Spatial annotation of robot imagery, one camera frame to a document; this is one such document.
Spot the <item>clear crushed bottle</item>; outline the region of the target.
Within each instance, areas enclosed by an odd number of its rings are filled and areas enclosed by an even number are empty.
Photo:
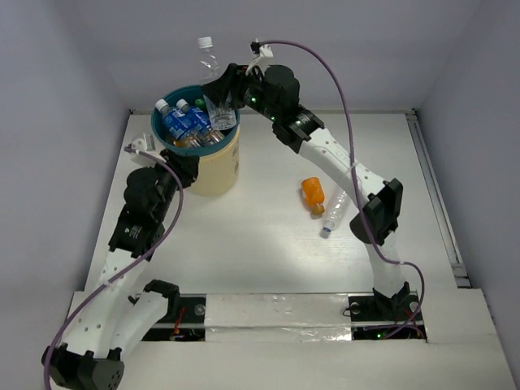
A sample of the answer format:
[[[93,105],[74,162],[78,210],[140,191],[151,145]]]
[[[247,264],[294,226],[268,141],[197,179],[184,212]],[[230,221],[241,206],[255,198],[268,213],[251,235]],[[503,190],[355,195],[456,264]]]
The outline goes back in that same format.
[[[216,81],[221,75],[220,66],[216,58],[215,48],[211,37],[199,37],[197,39],[200,51],[200,64],[203,68],[201,86],[208,85]],[[214,102],[207,92],[203,93],[206,109],[210,118],[211,126],[215,131],[223,132],[236,126],[235,111],[230,106],[231,98],[218,98]]]

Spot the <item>orange floral label bottle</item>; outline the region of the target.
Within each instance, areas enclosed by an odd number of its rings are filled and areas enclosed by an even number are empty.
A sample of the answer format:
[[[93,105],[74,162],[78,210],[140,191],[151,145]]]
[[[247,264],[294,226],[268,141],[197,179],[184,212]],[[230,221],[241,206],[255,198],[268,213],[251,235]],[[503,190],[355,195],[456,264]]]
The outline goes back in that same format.
[[[182,140],[173,138],[172,143],[175,147],[183,149],[193,149],[198,147],[198,143],[196,141],[193,141],[190,137],[184,138]]]

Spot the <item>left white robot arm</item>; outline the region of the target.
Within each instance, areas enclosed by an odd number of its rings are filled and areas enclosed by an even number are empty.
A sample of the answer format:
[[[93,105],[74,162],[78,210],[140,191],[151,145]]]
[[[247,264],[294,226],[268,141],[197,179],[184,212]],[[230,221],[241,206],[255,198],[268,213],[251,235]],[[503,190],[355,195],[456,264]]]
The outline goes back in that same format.
[[[159,279],[136,292],[154,252],[170,235],[199,159],[127,146],[141,161],[126,179],[123,207],[93,291],[67,316],[41,358],[46,389],[116,389],[124,359],[159,320],[180,316],[180,289]]]

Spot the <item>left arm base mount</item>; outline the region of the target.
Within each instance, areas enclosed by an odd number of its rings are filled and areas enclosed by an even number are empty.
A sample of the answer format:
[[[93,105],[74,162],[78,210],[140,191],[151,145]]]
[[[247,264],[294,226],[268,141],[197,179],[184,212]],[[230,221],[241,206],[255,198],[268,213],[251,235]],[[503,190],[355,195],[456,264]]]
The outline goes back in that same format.
[[[205,315],[205,295],[181,295],[177,312],[175,314],[168,312],[146,332],[142,341],[204,341],[206,339]]]

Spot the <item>blue label water bottle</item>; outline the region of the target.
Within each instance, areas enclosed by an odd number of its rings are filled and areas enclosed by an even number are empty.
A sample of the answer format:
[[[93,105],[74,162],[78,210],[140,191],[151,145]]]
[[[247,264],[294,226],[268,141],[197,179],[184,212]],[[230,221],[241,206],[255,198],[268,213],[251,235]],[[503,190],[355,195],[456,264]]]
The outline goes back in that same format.
[[[180,99],[176,106],[192,120],[204,145],[215,145],[224,139],[224,135],[220,131],[212,128],[209,116],[202,109],[190,106],[184,99]]]

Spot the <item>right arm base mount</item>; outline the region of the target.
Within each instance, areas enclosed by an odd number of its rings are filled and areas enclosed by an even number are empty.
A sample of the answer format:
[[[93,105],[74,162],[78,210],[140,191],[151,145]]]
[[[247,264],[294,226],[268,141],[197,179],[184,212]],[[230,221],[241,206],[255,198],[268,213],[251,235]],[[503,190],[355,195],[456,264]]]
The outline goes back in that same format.
[[[410,319],[417,306],[418,296],[412,294],[395,314],[384,314],[372,295],[354,295],[342,314],[350,319],[353,340],[384,340],[390,333],[389,340],[426,340],[422,313]]]

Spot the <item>clear bottle white cap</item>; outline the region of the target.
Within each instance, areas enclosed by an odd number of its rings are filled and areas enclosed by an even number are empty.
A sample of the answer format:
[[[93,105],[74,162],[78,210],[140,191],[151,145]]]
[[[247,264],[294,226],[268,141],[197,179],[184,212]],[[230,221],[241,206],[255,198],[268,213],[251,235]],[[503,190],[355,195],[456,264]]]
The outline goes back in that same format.
[[[349,203],[349,195],[341,187],[336,187],[326,207],[326,214],[320,232],[321,237],[329,237],[338,228],[345,216]]]

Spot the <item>small orange bottle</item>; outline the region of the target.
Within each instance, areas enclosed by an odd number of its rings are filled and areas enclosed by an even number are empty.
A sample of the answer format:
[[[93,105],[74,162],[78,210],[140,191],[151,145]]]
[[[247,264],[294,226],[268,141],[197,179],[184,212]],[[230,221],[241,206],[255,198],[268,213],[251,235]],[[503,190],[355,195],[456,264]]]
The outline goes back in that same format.
[[[301,195],[306,209],[314,217],[324,214],[325,195],[318,177],[310,177],[301,182]]]

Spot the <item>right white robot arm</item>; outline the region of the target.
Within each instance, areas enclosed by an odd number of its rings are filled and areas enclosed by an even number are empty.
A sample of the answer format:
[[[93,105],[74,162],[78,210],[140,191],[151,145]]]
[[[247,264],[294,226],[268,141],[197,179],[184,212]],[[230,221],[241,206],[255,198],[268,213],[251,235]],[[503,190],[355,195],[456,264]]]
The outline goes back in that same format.
[[[232,63],[221,76],[203,81],[201,90],[216,106],[247,106],[269,119],[284,145],[319,167],[346,192],[358,209],[349,226],[369,255],[375,312],[385,319],[399,314],[410,293],[397,252],[402,183],[387,181],[351,158],[324,122],[301,105],[300,83],[288,67],[272,65],[261,71]]]

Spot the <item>green plastic bottle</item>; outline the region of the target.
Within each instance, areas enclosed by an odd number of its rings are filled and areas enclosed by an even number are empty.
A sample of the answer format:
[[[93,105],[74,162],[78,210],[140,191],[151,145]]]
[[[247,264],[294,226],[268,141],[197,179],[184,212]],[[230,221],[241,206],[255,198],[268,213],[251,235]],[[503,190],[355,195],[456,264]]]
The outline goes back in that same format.
[[[205,101],[203,98],[198,98],[195,100],[195,106],[201,109],[204,109],[206,107]]]

